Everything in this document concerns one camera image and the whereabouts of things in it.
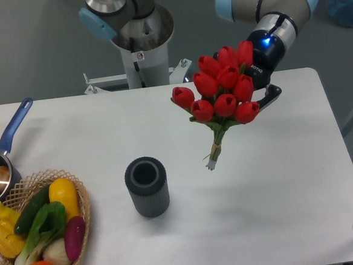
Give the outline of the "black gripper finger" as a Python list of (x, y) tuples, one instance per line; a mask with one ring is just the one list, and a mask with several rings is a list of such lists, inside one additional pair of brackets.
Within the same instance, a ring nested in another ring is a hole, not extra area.
[(253, 110), (258, 112), (268, 107), (269, 104), (273, 103), (276, 99), (278, 99), (278, 97), (282, 93), (281, 88), (270, 83), (265, 87), (254, 88), (255, 91), (260, 89), (265, 89), (265, 96), (261, 100), (258, 100), (256, 101), (256, 103), (253, 104)]

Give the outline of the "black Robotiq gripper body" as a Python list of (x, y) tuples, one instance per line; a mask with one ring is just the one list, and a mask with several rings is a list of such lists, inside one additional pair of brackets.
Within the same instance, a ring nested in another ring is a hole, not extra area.
[(222, 65), (218, 81), (226, 89), (236, 87), (239, 77), (244, 78), (242, 86), (265, 87), (280, 61), (279, 38), (265, 30), (254, 31), (237, 49), (224, 46), (213, 57)]

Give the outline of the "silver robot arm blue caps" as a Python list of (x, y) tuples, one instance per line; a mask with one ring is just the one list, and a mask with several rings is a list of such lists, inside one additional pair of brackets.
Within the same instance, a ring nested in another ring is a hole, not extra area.
[[(155, 0), (85, 0), (79, 11), (82, 24), (99, 39), (120, 50), (131, 89), (188, 82), (190, 61), (169, 66), (167, 46), (173, 17)], [(317, 0), (215, 0), (216, 14), (227, 21), (253, 22), (248, 35), (253, 63), (247, 73), (255, 89), (265, 89), (260, 107), (266, 108), (282, 90), (271, 84), (274, 69), (309, 20)]]

